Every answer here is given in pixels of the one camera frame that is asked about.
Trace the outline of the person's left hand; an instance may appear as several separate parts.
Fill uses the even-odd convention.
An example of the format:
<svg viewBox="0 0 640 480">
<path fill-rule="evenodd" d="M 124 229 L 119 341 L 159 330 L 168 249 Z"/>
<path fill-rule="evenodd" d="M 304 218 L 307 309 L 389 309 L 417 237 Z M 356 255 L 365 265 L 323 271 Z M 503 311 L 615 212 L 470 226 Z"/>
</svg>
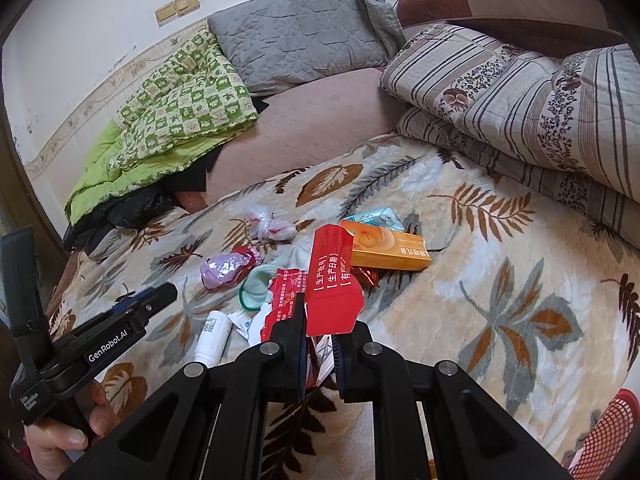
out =
<svg viewBox="0 0 640 480">
<path fill-rule="evenodd" d="M 104 388 L 95 380 L 91 384 L 91 395 L 94 407 L 89 425 L 96 434 L 93 439 L 96 443 L 111 432 L 119 419 Z M 67 453 L 83 451 L 89 445 L 88 437 L 81 430 L 50 418 L 42 418 L 24 429 L 32 461 L 45 479 L 57 479 L 72 464 Z"/>
</svg>

